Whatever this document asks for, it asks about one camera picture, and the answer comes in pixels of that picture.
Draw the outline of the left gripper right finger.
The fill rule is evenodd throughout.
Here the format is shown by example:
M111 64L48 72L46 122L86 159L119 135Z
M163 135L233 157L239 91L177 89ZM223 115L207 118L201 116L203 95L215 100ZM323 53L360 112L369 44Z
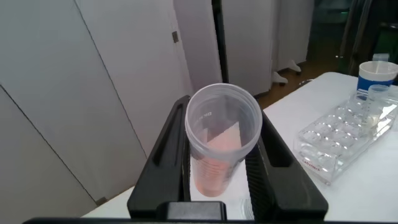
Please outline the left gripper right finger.
M245 166L255 220L324 219L328 202L265 114Z

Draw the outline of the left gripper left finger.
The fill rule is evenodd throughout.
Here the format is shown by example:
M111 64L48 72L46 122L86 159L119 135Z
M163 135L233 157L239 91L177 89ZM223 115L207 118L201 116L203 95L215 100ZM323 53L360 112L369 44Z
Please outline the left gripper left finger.
M127 201L131 218L155 218L167 202L190 201L190 149L185 113L190 97L177 100Z

